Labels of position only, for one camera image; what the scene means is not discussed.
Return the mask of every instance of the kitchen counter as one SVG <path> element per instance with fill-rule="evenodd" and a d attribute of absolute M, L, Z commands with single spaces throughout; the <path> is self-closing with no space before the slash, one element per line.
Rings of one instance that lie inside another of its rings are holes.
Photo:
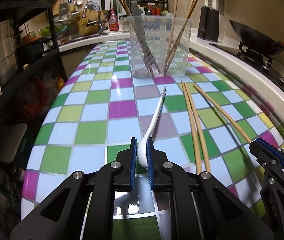
<path fill-rule="evenodd" d="M 206 47 L 197 44 L 198 49 Z M 264 169 L 254 160 L 242 136 L 210 107 L 192 83 L 208 92 L 252 140 L 261 137 L 284 148 L 284 139 L 266 114 L 212 62 L 189 54 L 184 77 L 135 79 L 129 54 L 130 43 L 126 40 L 96 45 L 61 90 L 28 162 L 22 218 L 74 171 L 97 171 L 114 161 L 119 151 L 129 148 L 131 137 L 139 142 L 164 86 L 167 94 L 153 134 L 154 148 L 166 152 L 169 161 L 194 173 L 191 129 L 181 81 L 189 85 L 198 109 L 212 174 L 262 216 L 265 211 L 259 192 Z M 151 192 L 147 170 L 137 165 L 133 192 L 115 195 L 113 239 L 170 239 L 169 221 L 167 193 Z"/>

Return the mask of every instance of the black kettle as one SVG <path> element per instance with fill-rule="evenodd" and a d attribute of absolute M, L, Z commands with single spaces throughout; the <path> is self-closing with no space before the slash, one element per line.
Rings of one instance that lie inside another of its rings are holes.
<path fill-rule="evenodd" d="M 202 6 L 198 37 L 208 41 L 219 39 L 219 11 L 207 6 Z"/>

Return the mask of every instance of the metal screw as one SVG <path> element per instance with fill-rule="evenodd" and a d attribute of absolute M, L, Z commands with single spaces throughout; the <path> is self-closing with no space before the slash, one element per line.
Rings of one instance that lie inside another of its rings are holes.
<path fill-rule="evenodd" d="M 80 179 L 83 176 L 82 172 L 76 171 L 73 173 L 73 178 Z"/>
<path fill-rule="evenodd" d="M 120 167 L 120 166 L 121 166 L 121 163 L 120 163 L 120 162 L 112 162 L 112 163 L 111 163 L 111 167 L 112 167 L 112 168 L 115 168 L 115 169 L 116 169 L 116 168 L 118 168 L 118 167 Z"/>
<path fill-rule="evenodd" d="M 163 167 L 164 167 L 164 168 L 167 168 L 167 169 L 170 169 L 170 168 L 173 167 L 173 163 L 165 162 L 165 163 L 163 163 Z"/>
<path fill-rule="evenodd" d="M 209 179 L 211 178 L 211 174 L 208 173 L 207 171 L 204 171 L 201 173 L 201 177 L 204 178 L 204 179 Z"/>

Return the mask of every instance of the white countertop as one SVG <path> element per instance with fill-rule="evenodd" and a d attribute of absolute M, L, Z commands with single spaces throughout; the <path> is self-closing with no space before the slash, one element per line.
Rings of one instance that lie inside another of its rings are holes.
<path fill-rule="evenodd" d="M 70 49 L 87 46 L 90 44 L 96 44 L 105 41 L 129 39 L 129 33 L 112 33 L 109 35 L 92 37 L 84 40 L 70 42 L 68 44 L 59 47 L 60 52 L 67 51 Z M 192 29 L 190 48 L 194 49 L 201 54 L 206 55 L 217 63 L 223 65 L 229 71 L 234 73 L 244 82 L 249 84 L 254 90 L 258 91 L 259 94 L 268 101 L 268 103 L 276 109 L 276 113 L 284 120 L 284 92 L 277 87 L 270 79 L 262 75 L 259 71 L 238 59 L 237 57 L 209 45 L 209 41 L 198 39 L 197 29 Z M 239 47 L 239 41 L 230 39 L 225 36 L 219 37 L 219 44 L 229 46 L 233 48 Z M 276 64 L 276 67 L 282 68 L 283 66 Z"/>

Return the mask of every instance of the faucet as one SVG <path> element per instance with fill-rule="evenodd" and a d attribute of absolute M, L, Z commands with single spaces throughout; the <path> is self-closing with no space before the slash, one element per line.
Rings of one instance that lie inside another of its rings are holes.
<path fill-rule="evenodd" d="M 86 11 L 88 10 L 88 7 L 89 7 L 89 4 L 86 4 L 86 6 L 84 7 L 84 10 L 83 10 L 83 15 L 82 15 L 82 18 L 86 18 Z M 104 31 L 107 31 L 109 29 L 109 27 L 103 27 L 102 26 L 102 20 L 101 20 L 101 8 L 100 6 L 98 5 L 98 15 L 99 15 L 99 19 L 97 21 L 92 21 L 92 22 L 88 22 L 85 27 L 89 27 L 89 26 L 95 26 L 95 25 L 98 25 L 99 28 L 98 28 L 98 31 L 99 31 L 99 36 L 103 35 L 104 34 Z"/>

